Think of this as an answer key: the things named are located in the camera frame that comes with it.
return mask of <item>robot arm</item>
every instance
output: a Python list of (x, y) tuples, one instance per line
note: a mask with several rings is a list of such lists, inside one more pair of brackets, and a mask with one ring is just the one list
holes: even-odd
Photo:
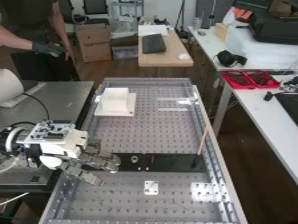
[(83, 167), (115, 173), (121, 164), (115, 155), (101, 150), (99, 141), (89, 139), (87, 132), (75, 130), (69, 121), (44, 121), (32, 130), (9, 127), (0, 134), (0, 144), (6, 153), (24, 152), (28, 166), (61, 169), (95, 186), (103, 182)]

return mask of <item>black cable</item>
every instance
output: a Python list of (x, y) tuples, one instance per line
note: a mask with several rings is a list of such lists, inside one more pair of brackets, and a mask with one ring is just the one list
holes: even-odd
[(34, 99), (41, 104), (41, 106), (44, 107), (45, 113), (46, 113), (46, 119), (49, 120), (49, 111), (48, 111), (48, 108), (45, 107), (44, 103), (34, 96), (32, 96), (26, 93), (22, 93), (22, 95), (30, 97), (32, 99)]
[(10, 124), (8, 127), (14, 127), (14, 126), (17, 126), (18, 124), (30, 124), (30, 125), (36, 126), (36, 123), (33, 123), (33, 122), (29, 122), (29, 121), (20, 121), (20, 122), (16, 122), (16, 123)]

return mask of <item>black keyboard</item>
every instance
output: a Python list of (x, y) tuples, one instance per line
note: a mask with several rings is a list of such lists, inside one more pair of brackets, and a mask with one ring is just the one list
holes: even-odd
[(278, 93), (275, 97), (290, 115), (292, 121), (298, 125), (298, 94), (296, 93)]
[(142, 53), (162, 53), (166, 51), (165, 41), (161, 34), (142, 37)]

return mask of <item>red container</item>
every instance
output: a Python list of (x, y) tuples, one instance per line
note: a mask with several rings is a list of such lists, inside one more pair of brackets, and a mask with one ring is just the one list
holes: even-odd
[(226, 70), (220, 75), (232, 89), (254, 89), (255, 83), (248, 76), (238, 70)]
[(259, 89), (275, 89), (279, 88), (279, 82), (271, 77), (271, 75), (262, 70), (244, 70), (244, 75), (251, 79), (255, 87)]

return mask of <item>white foam block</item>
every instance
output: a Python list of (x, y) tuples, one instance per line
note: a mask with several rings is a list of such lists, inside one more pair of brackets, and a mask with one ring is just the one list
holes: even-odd
[(106, 88), (101, 97), (103, 111), (127, 111), (127, 88)]
[(127, 88), (106, 88), (94, 116), (134, 116), (137, 94)]

